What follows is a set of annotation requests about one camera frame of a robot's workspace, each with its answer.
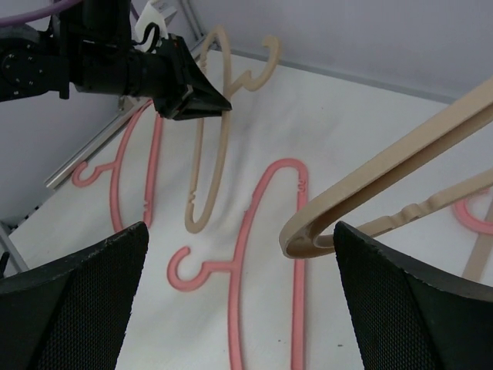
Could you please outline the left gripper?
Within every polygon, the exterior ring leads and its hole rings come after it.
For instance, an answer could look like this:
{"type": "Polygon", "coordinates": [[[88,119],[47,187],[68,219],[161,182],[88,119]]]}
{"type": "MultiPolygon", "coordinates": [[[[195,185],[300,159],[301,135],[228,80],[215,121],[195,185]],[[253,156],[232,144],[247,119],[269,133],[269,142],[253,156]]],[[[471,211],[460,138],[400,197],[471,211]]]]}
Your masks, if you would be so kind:
{"type": "Polygon", "coordinates": [[[154,53],[134,50],[127,55],[123,94],[150,98],[166,119],[221,117],[232,109],[193,62],[183,37],[174,34],[154,53]]]}

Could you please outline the beige hanger bottom pile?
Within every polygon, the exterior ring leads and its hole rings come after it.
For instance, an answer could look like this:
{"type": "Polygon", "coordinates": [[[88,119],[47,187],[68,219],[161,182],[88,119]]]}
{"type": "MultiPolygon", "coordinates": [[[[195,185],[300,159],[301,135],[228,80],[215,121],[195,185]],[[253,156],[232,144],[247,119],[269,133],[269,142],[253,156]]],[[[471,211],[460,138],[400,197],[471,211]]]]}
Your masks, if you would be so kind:
{"type": "Polygon", "coordinates": [[[297,211],[279,235],[283,255],[308,259],[332,254],[334,238],[323,233],[331,224],[491,121],[492,81],[488,79],[297,211]]]}

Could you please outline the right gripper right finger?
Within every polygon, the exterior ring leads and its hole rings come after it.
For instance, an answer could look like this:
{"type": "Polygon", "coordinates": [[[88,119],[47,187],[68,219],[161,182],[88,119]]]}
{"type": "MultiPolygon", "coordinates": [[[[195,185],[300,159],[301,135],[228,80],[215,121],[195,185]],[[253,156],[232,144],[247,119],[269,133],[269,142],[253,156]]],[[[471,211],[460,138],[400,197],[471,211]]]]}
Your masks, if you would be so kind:
{"type": "Polygon", "coordinates": [[[490,369],[492,288],[396,251],[344,222],[334,246],[365,369],[490,369]]]}

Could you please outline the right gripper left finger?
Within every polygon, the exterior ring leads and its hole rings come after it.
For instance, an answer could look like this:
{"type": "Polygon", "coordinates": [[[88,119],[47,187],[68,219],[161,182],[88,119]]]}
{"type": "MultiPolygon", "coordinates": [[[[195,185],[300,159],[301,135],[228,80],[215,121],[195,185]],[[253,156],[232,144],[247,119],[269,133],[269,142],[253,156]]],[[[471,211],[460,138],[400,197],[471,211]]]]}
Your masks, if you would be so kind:
{"type": "Polygon", "coordinates": [[[146,259],[142,221],[1,277],[3,369],[114,369],[146,259]]]}

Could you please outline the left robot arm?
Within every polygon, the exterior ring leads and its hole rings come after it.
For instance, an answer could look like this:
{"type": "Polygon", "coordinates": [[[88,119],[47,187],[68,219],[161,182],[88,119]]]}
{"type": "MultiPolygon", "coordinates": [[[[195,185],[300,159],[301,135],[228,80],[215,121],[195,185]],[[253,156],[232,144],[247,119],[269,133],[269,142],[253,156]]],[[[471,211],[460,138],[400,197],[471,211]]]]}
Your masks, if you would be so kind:
{"type": "Polygon", "coordinates": [[[131,24],[130,1],[56,1],[1,20],[1,100],[57,92],[150,98],[159,115],[187,120],[230,111],[190,54],[168,33],[156,2],[131,24]]]}

